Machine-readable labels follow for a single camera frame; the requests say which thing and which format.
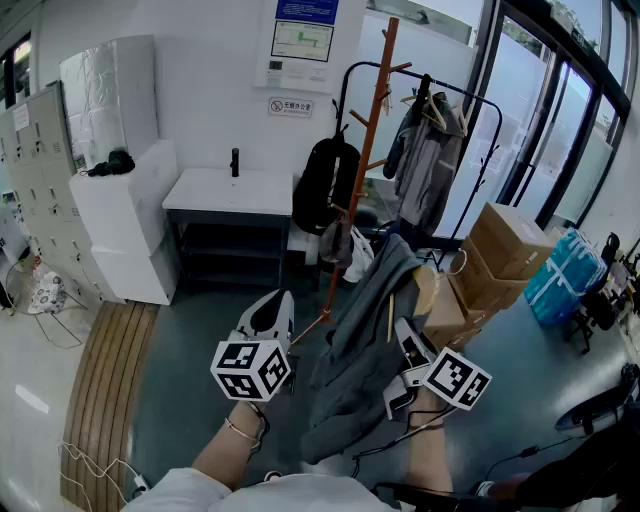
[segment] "black backpack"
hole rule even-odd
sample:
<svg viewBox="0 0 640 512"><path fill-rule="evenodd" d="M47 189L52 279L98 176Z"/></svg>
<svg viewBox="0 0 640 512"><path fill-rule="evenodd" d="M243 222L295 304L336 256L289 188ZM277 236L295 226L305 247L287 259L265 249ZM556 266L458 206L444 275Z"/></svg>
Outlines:
<svg viewBox="0 0 640 512"><path fill-rule="evenodd" d="M340 159L333 192L336 159ZM293 193L293 220L300 229L321 235L339 215L331 203L349 209L360 163L360 152L344 141L344 130L318 142Z"/></svg>

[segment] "person's arm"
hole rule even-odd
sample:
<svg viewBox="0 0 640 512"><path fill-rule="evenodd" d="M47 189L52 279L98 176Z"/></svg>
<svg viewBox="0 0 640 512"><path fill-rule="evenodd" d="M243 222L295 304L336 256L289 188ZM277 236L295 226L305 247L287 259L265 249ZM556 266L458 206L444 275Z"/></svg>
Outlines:
<svg viewBox="0 0 640 512"><path fill-rule="evenodd" d="M442 411L447 404L438 396L421 387L418 398L409 407L410 411ZM414 413L411 415L410 428L424 425L438 414ZM431 423L431 427L441 427L436 430L424 430L409 438L409 468L407 470L407 484L424 487L435 491L451 492L453 483L447 464L445 452L444 424L442 419Z"/></svg>
<svg viewBox="0 0 640 512"><path fill-rule="evenodd" d="M229 421L240 432L253 438L258 437L260 418L246 403L238 402ZM234 491L240 484L254 444L254 441L246 439L224 424L198 455L192 467Z"/></svg>

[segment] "black strap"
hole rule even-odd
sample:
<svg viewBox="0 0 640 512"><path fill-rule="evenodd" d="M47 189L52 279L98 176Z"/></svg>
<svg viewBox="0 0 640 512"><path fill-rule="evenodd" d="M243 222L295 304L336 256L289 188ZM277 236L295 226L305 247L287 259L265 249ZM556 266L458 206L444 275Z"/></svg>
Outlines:
<svg viewBox="0 0 640 512"><path fill-rule="evenodd" d="M431 82L432 80L430 75L424 75L420 81L420 89L418 89L416 101L411 107L411 124L420 124L420 120L422 119L422 110L427 102L427 93L429 92L429 87L431 87Z"/></svg>

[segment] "orange wooden coat stand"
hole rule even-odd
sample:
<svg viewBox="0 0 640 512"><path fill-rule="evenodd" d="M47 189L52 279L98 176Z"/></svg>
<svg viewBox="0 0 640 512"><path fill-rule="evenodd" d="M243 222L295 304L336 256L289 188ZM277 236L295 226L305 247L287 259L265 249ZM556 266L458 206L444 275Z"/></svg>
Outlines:
<svg viewBox="0 0 640 512"><path fill-rule="evenodd" d="M382 102L389 95L389 93L387 92L387 82L389 74L393 73L394 71L399 71L401 69L411 67L410 62L401 64L399 66L391 66L393 49L396 43L396 36L398 34L398 23L398 18L391 18L389 20L388 29L382 31L383 35L386 38L386 41L384 45L384 51L382 53L382 61L380 62L380 71L378 72L378 81L376 82L376 90L373 95L373 102L371 104L371 113L369 114L369 119L367 120L363 118L360 114L353 110L349 112L367 128L367 134L365 135L364 145L362 147L362 156L360 157L360 164L358 165L358 173L356 174L356 181L353 186L353 193L351 194L351 204L349 206L348 212L349 218L351 219L351 224L353 224L353 221L355 219L358 202L360 201L360 198L364 196L364 194L362 193L362 184L364 183L364 178L367 171L386 163L386 160L380 160L379 162L369 164L369 158L371 156L371 149L373 148L376 130L378 129L378 121L380 119ZM305 329L305 331L300 336L293 340L293 343L291 345L295 345L296 343L298 343L298 341L309 334L309 332L311 332L311 330L313 330L316 326L332 321L331 307L333 305L333 299L336 294L336 289L338 288L339 279L340 270L336 268L334 269L333 276L331 278L331 286L329 287L329 296L327 297L327 303L322 310L320 318L313 322L309 327Z"/></svg>

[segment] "cable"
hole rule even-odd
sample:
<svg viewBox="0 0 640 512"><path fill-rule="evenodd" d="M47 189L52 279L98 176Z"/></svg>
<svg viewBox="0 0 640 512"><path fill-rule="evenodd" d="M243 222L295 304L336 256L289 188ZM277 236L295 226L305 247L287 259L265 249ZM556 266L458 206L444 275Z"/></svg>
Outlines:
<svg viewBox="0 0 640 512"><path fill-rule="evenodd" d="M600 483L600 481L604 478L604 475L606 475L609 471L611 471L615 465L620 462L620 461L615 461L613 464L611 464L611 466L609 466L607 469L605 469L602 474L596 479L596 481L593 483L593 485L589 488L589 490L585 493L585 495L583 496L583 498L580 500L580 503L578 503L578 507L576 508L575 512L578 512L580 510L580 507L582 507L582 504L584 503L584 500L587 499L587 496L589 496L589 494L591 494L591 491L593 491L596 487L596 485L598 485Z"/></svg>
<svg viewBox="0 0 640 512"><path fill-rule="evenodd" d="M408 488L408 489L413 489L416 491L426 491L426 492L432 492L432 493L438 493L438 494L448 494L450 496L460 496L461 498L468 498L470 500L484 500L485 498L482 496L476 496L475 494L469 494L469 493L465 493L465 492L455 492L455 491L439 491L437 489L431 489L429 487L420 487L418 485L409 485L409 484L388 484L386 482L379 482L376 485L373 486L373 489L371 490L371 492L373 494L376 493L376 491L378 490L378 487L389 487L389 488L393 488L392 486L398 486L400 488Z"/></svg>
<svg viewBox="0 0 640 512"><path fill-rule="evenodd" d="M62 451L62 445L58 446L58 466L60 466L60 468L62 468L62 463L60 461L60 453ZM72 480L71 478L69 478L68 476L64 475L62 473L62 469L58 470L58 473L60 473L60 476L62 478L64 478L65 480L67 480L68 482L71 482L73 484L76 484L77 486L80 487L80 489L82 489L82 494L84 494L85 499L87 500L87 505L89 506L89 512L93 512L93 509L91 508L91 501L89 500L89 496L87 496L86 491L84 490L84 485L82 485L80 482L77 482L75 480Z"/></svg>
<svg viewBox="0 0 640 512"><path fill-rule="evenodd" d="M447 407L445 407L444 409L440 409L439 411L410 411L409 417L407 418L407 428L404 430L404 433L406 434L407 432L409 432L409 429L411 428L411 416L413 414L440 414L442 412L447 412Z"/></svg>
<svg viewBox="0 0 640 512"><path fill-rule="evenodd" d="M453 413L455 411L456 411L455 407L446 408L443 412L438 414L435 418L431 419L430 421L427 421L424 425L416 428L412 432L408 432L408 433L405 433L405 434L401 435L400 437L394 439L393 441L389 442L385 446L381 446L379 448L372 448L370 450L365 450L363 452L358 453L357 455L354 455L352 460L355 461L356 467L354 468L353 473L351 474L351 478L355 478L356 476L358 476L358 473L360 472L360 459L362 457L367 457L369 455L374 455L376 453L381 453L381 452L384 452L384 451L388 450L389 448L393 448L395 445L397 445L398 443L401 443L405 439L409 439L410 437L413 437L416 434L419 434L420 432L422 432L424 430L427 430L429 425L431 425L434 421L439 420L440 418L445 418L445 417L449 416L451 413Z"/></svg>
<svg viewBox="0 0 640 512"><path fill-rule="evenodd" d="M573 441L574 439L584 439L584 438L583 437L568 437L567 439L564 439L564 440L560 441L559 443L550 444L549 446L545 446L544 448L538 448L537 446L530 446L529 448L526 448L526 449L522 450L518 455L513 455L511 457L507 457L506 459L502 459L502 460L499 460L498 462L496 462L493 466L491 466L489 471L487 471L487 474L484 477L484 479L485 479L485 481L489 480L489 477L491 476L491 473L493 472L493 470L496 467L498 467L500 464L502 464L503 462L508 462L508 461L514 460L514 459L527 459L529 457L533 457L534 455L537 455L540 452L543 452L545 450L549 450L550 448L555 448L556 446L560 446L561 444L565 444L565 443L568 443L569 441Z"/></svg>
<svg viewBox="0 0 640 512"><path fill-rule="evenodd" d="M107 466L106 469L100 469L100 466L98 466L95 461L89 457L86 453L82 452L77 446L71 444L71 443L67 443L65 441L62 441L59 445L59 449L60 448L64 448L65 450L67 450L67 452L69 453L69 456L73 459L73 460L79 460L82 459L84 461L84 463L87 466L87 469L91 472L91 474L93 476L95 476L96 478L104 478L105 476L109 479L109 481L116 487L116 490L118 491L118 494L120 495L120 497L122 498L122 501L125 504L128 504L129 502L125 499L124 495L122 494L122 491L120 490L120 486L115 482L115 480L113 478L111 478L108 475L108 472L111 470L111 468L113 466L115 466L117 463L123 464L124 466L126 466L136 477L139 477L140 474L133 469L129 464L127 464L126 462L120 460L120 459L114 459L113 462L111 464L109 464ZM73 448L76 452L77 455L74 455L73 452L71 451L70 448ZM96 473L95 471L93 471L93 469L91 468L91 465L93 465L99 472L100 474ZM70 478L67 478L65 475L62 475L66 480L69 480L70 482L73 482L77 485L79 485L80 487L82 487L82 492L84 493L85 498L87 498L87 503L89 503L89 497L87 496L87 494L84 492L84 486L79 483L76 482L75 480L71 480ZM91 510L91 503L89 503L89 512L92 512Z"/></svg>

